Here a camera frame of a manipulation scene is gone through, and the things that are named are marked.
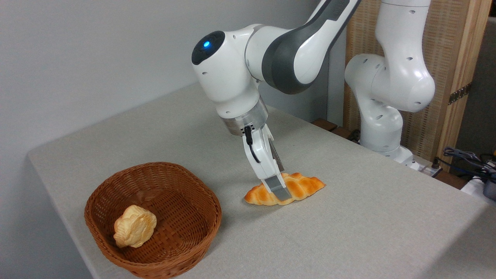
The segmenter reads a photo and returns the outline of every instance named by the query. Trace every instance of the wooden panel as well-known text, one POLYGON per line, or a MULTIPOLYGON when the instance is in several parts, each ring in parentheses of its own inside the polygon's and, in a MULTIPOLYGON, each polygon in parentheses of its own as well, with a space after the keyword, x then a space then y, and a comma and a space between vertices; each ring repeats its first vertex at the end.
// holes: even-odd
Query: wooden panel
MULTIPOLYGON (((490 0, 470 1, 451 92, 467 85, 474 77, 490 6, 490 0)), ((437 155, 445 161, 451 162, 451 157, 442 156, 442 150, 446 146, 456 146, 466 103, 467 96, 464 96, 447 108, 437 148, 437 155)))

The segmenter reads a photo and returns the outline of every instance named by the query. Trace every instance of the woven wall panel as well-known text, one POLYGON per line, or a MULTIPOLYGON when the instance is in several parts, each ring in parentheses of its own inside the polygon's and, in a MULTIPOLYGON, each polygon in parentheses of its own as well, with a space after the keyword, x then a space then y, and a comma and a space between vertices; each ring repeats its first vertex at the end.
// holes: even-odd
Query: woven wall panel
MULTIPOLYGON (((460 50, 469 0, 432 0, 424 29, 423 50, 427 69, 436 83, 430 105, 418 113, 401 112, 401 144, 415 155, 432 160, 437 152, 453 75, 460 50)), ((383 55, 375 39, 379 0, 362 0, 347 28, 346 62, 361 53, 383 55)), ((360 113, 353 93, 345 88, 343 126, 360 128, 360 113)))

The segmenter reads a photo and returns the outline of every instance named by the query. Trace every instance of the basket rim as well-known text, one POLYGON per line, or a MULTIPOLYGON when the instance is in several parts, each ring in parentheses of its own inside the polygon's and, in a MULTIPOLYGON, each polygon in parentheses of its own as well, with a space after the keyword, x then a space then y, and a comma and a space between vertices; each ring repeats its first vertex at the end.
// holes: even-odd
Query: basket rim
POLYGON ((123 267, 123 268, 126 268, 126 266, 130 266, 130 267, 136 267, 136 266, 152 267, 152 266, 164 266, 164 265, 175 266, 175 265, 183 262, 183 261, 179 261, 179 260, 175 261, 174 259, 172 259, 172 260, 166 259, 166 260, 163 260, 160 262, 138 263, 138 262, 132 262, 132 261, 126 260, 126 259, 121 258, 121 257, 117 257, 114 254, 114 252, 112 252, 111 246, 107 243, 107 241, 105 239, 102 238, 102 234, 99 231, 99 229, 97 228, 96 223, 92 218, 92 215, 93 215, 92 206, 93 206, 94 201, 95 201, 95 199, 93 199, 93 198, 95 196, 97 196, 104 189, 101 187, 102 185, 114 181, 118 177, 122 176, 124 173, 130 172, 134 169, 143 168, 143 167, 146 167, 148 165, 172 166, 172 167, 178 168, 181 171, 184 171, 188 176, 191 176, 193 179, 195 179, 197 182, 199 182, 197 185, 209 194, 208 195, 209 198, 214 203, 214 206, 216 209, 215 210, 216 214, 215 214, 215 219, 214 219, 213 225, 207 231, 207 235, 197 245, 195 245, 191 249, 188 249, 187 251, 184 251, 183 253, 180 254, 182 257, 188 257, 191 259, 194 255, 197 255, 199 252, 201 252, 203 250, 208 250, 208 247, 210 247, 210 244, 211 244, 213 238, 215 237, 215 235, 216 235, 216 233, 220 227, 222 210, 221 210, 220 203, 219 203, 217 196, 213 193, 213 191, 210 188, 208 188, 203 183, 203 181, 201 181, 198 177, 196 177, 193 173, 191 173, 185 167, 183 167, 179 164, 175 164, 175 163, 157 161, 157 162, 148 162, 148 163, 139 164, 139 165, 132 166, 132 167, 123 169, 121 171, 118 171, 115 174, 108 177, 107 179, 105 179, 90 195, 90 197, 88 198, 88 201, 86 203, 85 209, 84 209, 84 219, 85 219, 86 225, 88 226, 93 238, 98 238, 98 241, 96 241, 98 248, 100 250, 105 250, 105 253, 103 253, 104 256, 116 265, 118 262, 119 263, 118 265, 123 267))

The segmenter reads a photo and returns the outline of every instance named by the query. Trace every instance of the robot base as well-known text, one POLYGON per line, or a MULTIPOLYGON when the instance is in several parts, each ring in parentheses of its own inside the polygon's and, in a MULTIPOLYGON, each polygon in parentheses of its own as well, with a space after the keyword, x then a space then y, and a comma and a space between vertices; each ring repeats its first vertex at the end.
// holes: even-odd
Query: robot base
POLYGON ((396 162, 405 165, 407 167, 410 167, 414 170, 419 170, 420 165, 417 162, 415 162, 415 160, 413 159, 412 152, 401 145, 393 151, 377 152, 377 153, 386 156, 388 158, 391 158, 396 162))
POLYGON ((389 152, 377 152, 383 156, 391 158, 396 162, 410 167, 430 177, 436 176, 442 169, 433 168, 432 163, 418 156, 414 156, 412 152, 403 146, 389 152))

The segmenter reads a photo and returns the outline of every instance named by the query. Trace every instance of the croissant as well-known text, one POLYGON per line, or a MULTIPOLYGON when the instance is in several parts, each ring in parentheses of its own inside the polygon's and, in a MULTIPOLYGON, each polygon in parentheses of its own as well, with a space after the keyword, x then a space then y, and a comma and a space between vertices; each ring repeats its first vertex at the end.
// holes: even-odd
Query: croissant
POLYGON ((318 190, 324 188, 325 186, 325 184, 318 178, 306 177, 299 172, 293 173, 292 175, 281 173, 281 175, 286 183, 289 193, 292 196, 290 199, 280 201, 274 193, 269 193, 264 184, 261 183, 248 191, 245 196, 245 201, 249 204, 258 206, 284 206, 292 203, 293 201, 303 200, 304 198, 315 194, 318 190))

